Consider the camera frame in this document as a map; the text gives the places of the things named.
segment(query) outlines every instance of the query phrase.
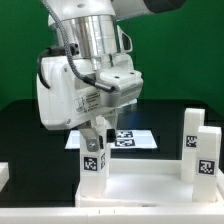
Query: green backdrop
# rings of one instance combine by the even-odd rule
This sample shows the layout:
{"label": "green backdrop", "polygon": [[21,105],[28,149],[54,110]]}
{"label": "green backdrop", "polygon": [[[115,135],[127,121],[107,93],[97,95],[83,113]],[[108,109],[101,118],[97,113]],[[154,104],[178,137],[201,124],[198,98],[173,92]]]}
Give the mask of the green backdrop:
{"label": "green backdrop", "polygon": [[[51,44],[38,0],[2,1],[0,109],[36,98],[36,59]],[[195,99],[224,115],[224,1],[188,0],[178,10],[120,22],[131,36],[144,99]]]}

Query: white foam block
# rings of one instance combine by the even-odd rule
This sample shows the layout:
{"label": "white foam block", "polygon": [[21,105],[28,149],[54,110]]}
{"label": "white foam block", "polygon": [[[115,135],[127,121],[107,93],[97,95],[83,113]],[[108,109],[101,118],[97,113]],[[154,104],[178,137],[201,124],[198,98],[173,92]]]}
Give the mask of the white foam block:
{"label": "white foam block", "polygon": [[[105,125],[98,125],[97,131],[106,146]],[[105,148],[89,152],[86,141],[80,135],[80,192],[82,196],[100,197],[106,188],[107,155]]]}
{"label": "white foam block", "polygon": [[192,199],[197,202],[216,202],[221,128],[201,126],[198,137],[199,150]]}
{"label": "white foam block", "polygon": [[193,183],[196,169],[198,127],[204,124],[204,109],[187,108],[184,117],[181,180]]}

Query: black table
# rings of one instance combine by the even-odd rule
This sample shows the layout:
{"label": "black table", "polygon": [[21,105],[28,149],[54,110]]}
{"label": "black table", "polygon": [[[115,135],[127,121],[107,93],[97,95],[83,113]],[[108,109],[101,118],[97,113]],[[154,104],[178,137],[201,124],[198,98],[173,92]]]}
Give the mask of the black table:
{"label": "black table", "polygon": [[[139,100],[119,113],[118,129],[152,131],[157,150],[114,151],[116,158],[181,159],[186,108],[205,108],[205,125],[224,127],[224,118],[206,104],[184,100]],[[0,207],[74,206],[79,152],[65,151],[67,131],[48,131],[36,100],[16,101],[0,112],[0,162],[9,162],[10,180]],[[223,149],[220,168],[224,170]]]}

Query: black tabletop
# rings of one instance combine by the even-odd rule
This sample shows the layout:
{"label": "black tabletop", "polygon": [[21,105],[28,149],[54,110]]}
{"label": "black tabletop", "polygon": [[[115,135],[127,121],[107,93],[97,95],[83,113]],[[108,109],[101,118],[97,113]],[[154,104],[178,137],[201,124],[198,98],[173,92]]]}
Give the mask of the black tabletop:
{"label": "black tabletop", "polygon": [[[224,127],[224,118],[202,102],[139,100],[119,111],[118,129],[151,130],[158,149],[116,150],[112,157],[181,159],[186,108],[204,108],[205,125]],[[10,180],[0,194],[0,207],[75,205],[79,152],[65,150],[69,133],[46,130],[36,100],[16,101],[0,112],[0,162],[8,162],[10,171]],[[220,168],[224,170],[222,161],[221,149]]]}

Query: black cable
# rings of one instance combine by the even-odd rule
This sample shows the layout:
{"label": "black cable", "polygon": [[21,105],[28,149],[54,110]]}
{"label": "black cable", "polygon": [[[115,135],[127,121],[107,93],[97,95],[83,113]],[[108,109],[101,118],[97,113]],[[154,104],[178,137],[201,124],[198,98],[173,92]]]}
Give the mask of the black cable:
{"label": "black cable", "polygon": [[49,56],[49,54],[50,54],[50,49],[47,48],[45,51],[43,51],[40,54],[40,56],[38,57],[38,60],[37,60],[37,74],[38,74],[38,77],[39,77],[42,85],[44,87],[46,87],[47,89],[50,89],[51,87],[48,85],[48,83],[46,82],[46,80],[44,79],[43,74],[42,74],[42,59]]}

